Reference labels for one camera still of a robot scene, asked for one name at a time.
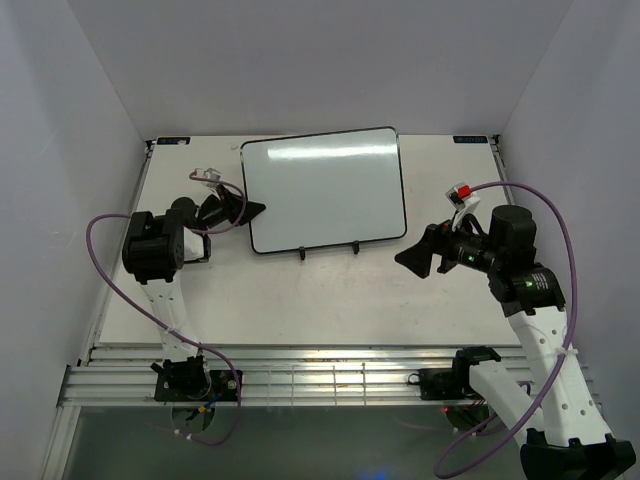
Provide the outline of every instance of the gray wall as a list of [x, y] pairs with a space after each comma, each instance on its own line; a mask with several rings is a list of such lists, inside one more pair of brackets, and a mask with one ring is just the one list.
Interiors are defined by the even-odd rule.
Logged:
[[[23, 480], [100, 285], [84, 228], [127, 207], [144, 145], [64, 0], [0, 1], [0, 64], [0, 477]], [[122, 228], [100, 229], [103, 259]]]
[[[576, 0], [503, 135], [510, 178], [548, 192], [565, 214], [580, 285], [576, 344], [615, 433], [640, 445], [637, 350], [640, 235], [640, 2]], [[567, 283], [551, 215], [539, 221], [543, 261]], [[636, 468], [628, 478], [640, 478]]]
[[69, 0], [143, 138], [498, 133], [571, 0]]

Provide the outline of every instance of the purple cable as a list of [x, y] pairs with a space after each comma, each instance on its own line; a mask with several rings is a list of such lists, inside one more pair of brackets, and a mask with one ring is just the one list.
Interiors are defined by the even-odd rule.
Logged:
[[[521, 188], [523, 190], [526, 190], [530, 193], [533, 193], [535, 196], [540, 198], [540, 200], [542, 200], [544, 203], [546, 203], [549, 206], [549, 208], [555, 215], [556, 219], [558, 220], [558, 224], [560, 225], [560, 229], [562, 230], [562, 236], [564, 237], [564, 241], [567, 246], [567, 255], [569, 257], [569, 272], [571, 276], [571, 312], [569, 313], [569, 320], [567, 322], [567, 334], [565, 335], [564, 341], [562, 342], [562, 347], [566, 350], [569, 348], [569, 346], [571, 345], [571, 342], [573, 341], [573, 335], [575, 333], [576, 322], [578, 318], [578, 278], [576, 274], [576, 261], [573, 254], [573, 245], [571, 244], [571, 238], [569, 237], [569, 230], [567, 229], [567, 224], [565, 223], [564, 219], [562, 218], [562, 215], [560, 214], [560, 211], [553, 204], [553, 202], [542, 192], [536, 190], [533, 187], [530, 187], [529, 185], [525, 185], [523, 183], [518, 183], [518, 182], [499, 181], [499, 182], [483, 183], [482, 185], [472, 187], [471, 191], [477, 192], [479, 190], [484, 190], [485, 188], [491, 188], [491, 187], [516, 187], [516, 188]], [[522, 418], [518, 420], [516, 424], [509, 430], [509, 432], [502, 439], [498, 441], [498, 443], [496, 443], [487, 452], [485, 452], [475, 460], [471, 461], [469, 464], [465, 465], [464, 467], [458, 468], [453, 472], [443, 473], [440, 471], [440, 467], [442, 466], [442, 463], [444, 462], [445, 458], [447, 458], [447, 456], [451, 453], [451, 451], [456, 446], [458, 446], [458, 444], [462, 440], [464, 440], [466, 436], [457, 438], [453, 443], [451, 443], [451, 445], [449, 445], [445, 449], [445, 451], [442, 453], [442, 455], [436, 462], [436, 465], [433, 469], [434, 475], [441, 479], [457, 477], [458, 475], [462, 475], [463, 473], [468, 472], [472, 468], [477, 467], [482, 462], [484, 462], [489, 457], [491, 457], [494, 453], [496, 453], [498, 450], [500, 450], [502, 447], [504, 447], [509, 442], [509, 440], [511, 440], [520, 431], [520, 429], [525, 425], [525, 423], [529, 421], [529, 419], [533, 416], [535, 411], [538, 408], [540, 408], [540, 405], [542, 405], [542, 401], [544, 400], [544, 397], [547, 396], [547, 393], [549, 393], [549, 390], [551, 390], [551, 387], [553, 386], [553, 382], [555, 382], [556, 378], [558, 377], [560, 370], [562, 369], [562, 365], [564, 364], [564, 360], [565, 360], [565, 354], [564, 353], [558, 354], [558, 359], [553, 369], [551, 370], [551, 373], [549, 374], [549, 378], [547, 378], [547, 381], [540, 389], [540, 392], [538, 393], [535, 400], [531, 403], [531, 406], [527, 409], [524, 415], [522, 415]], [[489, 423], [489, 421], [487, 420], [485, 420], [479, 425], [476, 425], [476, 427], [474, 427], [473, 429], [469, 430], [470, 432], [469, 435], [475, 433], [483, 426], [486, 426]]]
[[[189, 178], [192, 180], [200, 180], [197, 177], [193, 177], [193, 174], [189, 175]], [[195, 233], [200, 233], [202, 235], [215, 235], [215, 234], [219, 234], [219, 233], [224, 233], [224, 232], [228, 232], [229, 230], [231, 230], [232, 228], [236, 227], [238, 225], [238, 223], [240, 222], [240, 219], [242, 218], [242, 215], [244, 215], [244, 211], [247, 205], [247, 197], [244, 195], [244, 192], [237, 187], [236, 185], [233, 185], [232, 183], [228, 183], [228, 182], [222, 182], [222, 181], [216, 181], [214, 183], [219, 183], [220, 185], [226, 185], [228, 187], [233, 188], [234, 190], [236, 190], [237, 192], [239, 192], [240, 196], [242, 197], [242, 208], [240, 209], [240, 213], [238, 215], [238, 218], [235, 219], [234, 222], [232, 222], [230, 224], [229, 227], [222, 229], [222, 230], [205, 230], [205, 231], [198, 231], [198, 230], [193, 230]], [[142, 315], [144, 315], [145, 317], [147, 317], [149, 320], [151, 320], [153, 323], [155, 323], [158, 327], [160, 327], [161, 329], [167, 331], [168, 333], [170, 333], [171, 335], [173, 335], [174, 337], [176, 337], [178, 340], [192, 345], [196, 348], [205, 350], [207, 352], [210, 352], [212, 354], [214, 354], [215, 356], [219, 357], [222, 361], [224, 361], [224, 363], [226, 363], [229, 366], [229, 369], [231, 370], [231, 375], [233, 375], [233, 379], [235, 380], [236, 384], [238, 385], [238, 406], [236, 407], [236, 415], [233, 419], [233, 424], [231, 425], [231, 427], [229, 428], [229, 430], [227, 431], [227, 433], [220, 439], [220, 440], [209, 440], [207, 438], [202, 438], [202, 437], [198, 437], [196, 435], [191, 435], [189, 438], [199, 442], [199, 443], [203, 443], [205, 445], [209, 445], [212, 447], [216, 447], [218, 445], [222, 445], [223, 443], [225, 443], [227, 440], [229, 440], [229, 438], [231, 438], [231, 435], [233, 435], [233, 432], [236, 430], [236, 427], [238, 426], [238, 422], [240, 421], [240, 407], [241, 407], [241, 403], [242, 403], [242, 396], [241, 396], [241, 389], [240, 389], [240, 378], [238, 377], [238, 372], [236, 371], [235, 367], [233, 366], [233, 364], [231, 363], [231, 361], [220, 351], [215, 350], [211, 347], [208, 347], [202, 343], [199, 342], [194, 342], [193, 340], [185, 337], [184, 335], [181, 335], [178, 332], [175, 332], [173, 330], [171, 330], [169, 328], [169, 326], [164, 323], [162, 320], [160, 320], [159, 318], [157, 318], [155, 315], [153, 315], [152, 313], [147, 312], [144, 308], [142, 308], [140, 305], [138, 305], [131, 297], [129, 297], [124, 291], [122, 291], [114, 282], [113, 280], [111, 280], [109, 278], [109, 275], [107, 274], [107, 272], [104, 271], [104, 269], [102, 268], [102, 265], [100, 265], [100, 262], [98, 262], [98, 258], [96, 256], [96, 253], [93, 249], [93, 243], [91, 241], [91, 231], [93, 230], [93, 226], [99, 222], [100, 220], [104, 220], [105, 218], [126, 218], [129, 219], [131, 218], [130, 215], [125, 215], [122, 213], [106, 213], [103, 215], [98, 215], [97, 217], [95, 217], [94, 219], [92, 219], [89, 224], [87, 225], [87, 231], [85, 234], [85, 241], [87, 243], [87, 250], [89, 251], [89, 257], [91, 258], [91, 262], [93, 263], [93, 266], [96, 268], [96, 270], [98, 271], [98, 274], [102, 277], [102, 279], [106, 282], [107, 285], [109, 285], [109, 287], [118, 294], [118, 296], [120, 296], [120, 298], [122, 298], [125, 302], [127, 302], [129, 305], [131, 305], [135, 310], [137, 310], [138, 312], [140, 312]], [[179, 434], [183, 435], [183, 436], [188, 436], [188, 434], [182, 432], [182, 431], [178, 431]]]
[[247, 197], [245, 196], [244, 192], [240, 187], [234, 185], [233, 183], [223, 182], [222, 180], [211, 180], [204, 177], [198, 177], [196, 176], [196, 170], [194, 170], [189, 174], [189, 179], [195, 180], [197, 182], [215, 183], [218, 185], [224, 185], [225, 187], [233, 188], [236, 192], [238, 192], [238, 194], [242, 198], [242, 207], [240, 207], [240, 213], [238, 214], [238, 217], [229, 224], [228, 227], [225, 227], [221, 230], [191, 230], [193, 233], [199, 233], [200, 235], [217, 235], [219, 233], [228, 232], [229, 230], [232, 230], [233, 228], [238, 226], [238, 224], [240, 223], [240, 220], [242, 220], [244, 211], [247, 209]]

